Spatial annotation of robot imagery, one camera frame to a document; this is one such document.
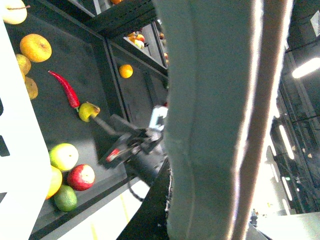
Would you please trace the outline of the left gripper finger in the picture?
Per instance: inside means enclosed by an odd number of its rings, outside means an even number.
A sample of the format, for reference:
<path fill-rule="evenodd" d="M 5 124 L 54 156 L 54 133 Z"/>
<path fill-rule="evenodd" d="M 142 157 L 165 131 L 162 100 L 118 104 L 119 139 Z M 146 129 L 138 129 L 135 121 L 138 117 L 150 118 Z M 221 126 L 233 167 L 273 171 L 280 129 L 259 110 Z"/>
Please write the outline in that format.
<path fill-rule="evenodd" d="M 291 0 L 156 0 L 169 50 L 172 240 L 243 240 Z"/>

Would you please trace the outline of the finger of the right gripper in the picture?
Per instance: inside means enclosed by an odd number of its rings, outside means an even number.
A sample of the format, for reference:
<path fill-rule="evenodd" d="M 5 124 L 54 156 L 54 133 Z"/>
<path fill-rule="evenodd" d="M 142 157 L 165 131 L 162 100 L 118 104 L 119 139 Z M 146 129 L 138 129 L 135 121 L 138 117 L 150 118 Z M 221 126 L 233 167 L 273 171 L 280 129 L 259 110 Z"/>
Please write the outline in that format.
<path fill-rule="evenodd" d="M 112 126 L 99 117 L 91 117 L 91 120 L 100 126 L 110 136 L 121 136 L 123 133 L 116 131 Z"/>

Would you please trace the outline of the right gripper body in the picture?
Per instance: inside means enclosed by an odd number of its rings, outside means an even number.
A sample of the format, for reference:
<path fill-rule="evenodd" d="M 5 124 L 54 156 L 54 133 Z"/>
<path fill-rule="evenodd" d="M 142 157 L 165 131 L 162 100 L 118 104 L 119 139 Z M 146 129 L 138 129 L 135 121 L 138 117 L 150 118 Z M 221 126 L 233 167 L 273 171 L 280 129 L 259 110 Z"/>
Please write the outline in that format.
<path fill-rule="evenodd" d="M 125 164 L 143 182 L 152 186 L 167 158 L 163 142 L 167 113 L 168 107 L 156 105 L 146 128 L 137 127 L 113 114 L 107 123 L 122 135 L 107 134 L 114 142 L 98 163 L 106 169 L 114 169 L 120 164 Z"/>

